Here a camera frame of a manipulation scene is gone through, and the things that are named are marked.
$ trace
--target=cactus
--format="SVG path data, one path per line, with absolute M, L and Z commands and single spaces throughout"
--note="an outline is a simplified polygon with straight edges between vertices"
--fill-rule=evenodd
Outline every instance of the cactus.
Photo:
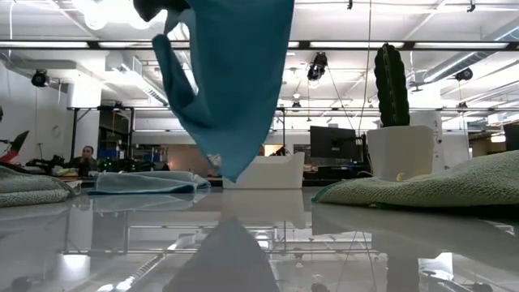
M 375 57 L 376 87 L 383 127 L 409 126 L 404 63 L 393 45 L 384 44 Z

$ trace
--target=ductwork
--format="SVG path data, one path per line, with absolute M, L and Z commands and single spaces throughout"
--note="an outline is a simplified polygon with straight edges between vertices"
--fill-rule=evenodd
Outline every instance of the ductwork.
M 519 41 L 519 19 L 515 19 L 486 36 L 484 41 Z M 467 67 L 470 67 L 495 53 L 497 52 L 485 51 L 456 54 L 449 60 L 442 62 L 437 67 L 425 72 L 422 76 L 422 80 L 425 83 L 433 83 L 442 80 L 446 77 L 455 75 L 457 72 L 462 71 L 463 69 L 466 69 Z

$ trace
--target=person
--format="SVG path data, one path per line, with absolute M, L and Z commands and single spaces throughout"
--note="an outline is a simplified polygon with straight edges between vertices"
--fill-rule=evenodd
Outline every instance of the person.
M 80 176 L 82 176 L 81 174 L 88 174 L 88 171 L 96 171 L 97 161 L 92 157 L 93 153 L 94 147 L 83 147 L 81 157 L 74 158 L 70 163 L 70 167 L 79 169 Z

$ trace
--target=white plastic container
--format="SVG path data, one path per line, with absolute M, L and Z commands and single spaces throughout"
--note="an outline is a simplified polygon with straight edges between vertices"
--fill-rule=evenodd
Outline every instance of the white plastic container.
M 256 157 L 236 183 L 223 178 L 225 189 L 300 189 L 305 153 L 287 157 Z
M 385 127 L 367 132 L 373 174 L 389 181 L 430 174 L 433 130 L 426 126 Z

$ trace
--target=microfiber cloth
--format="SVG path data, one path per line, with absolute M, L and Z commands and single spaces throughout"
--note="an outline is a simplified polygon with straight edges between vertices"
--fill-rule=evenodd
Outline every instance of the microfiber cloth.
M 404 182 L 360 178 L 325 187 L 314 201 L 448 208 L 519 204 L 519 151 L 476 157 Z
M 211 184 L 197 174 L 185 171 L 148 171 L 129 174 L 100 173 L 89 195 L 131 195 L 193 193 Z
M 272 123 L 289 43 L 293 0 L 187 0 L 153 40 L 171 109 L 218 172 L 235 182 Z M 189 28 L 194 93 L 167 32 Z
M 75 194 L 57 178 L 21 174 L 0 166 L 0 207 L 58 203 Z

